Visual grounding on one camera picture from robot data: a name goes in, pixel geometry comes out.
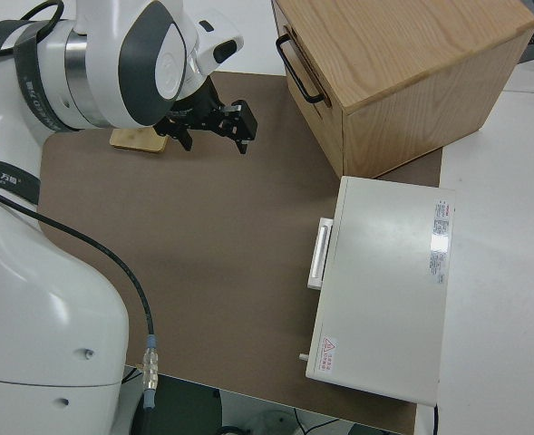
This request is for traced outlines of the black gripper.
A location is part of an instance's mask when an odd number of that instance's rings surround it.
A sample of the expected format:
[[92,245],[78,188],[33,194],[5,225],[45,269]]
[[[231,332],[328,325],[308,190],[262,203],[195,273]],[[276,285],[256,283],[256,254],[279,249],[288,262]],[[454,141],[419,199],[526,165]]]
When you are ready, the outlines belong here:
[[191,151],[193,139],[188,129],[214,131],[233,137],[240,154],[256,138],[257,120],[248,103],[236,100],[224,104],[213,85],[204,85],[190,96],[175,101],[165,117],[154,125],[160,136],[171,136],[185,151]]

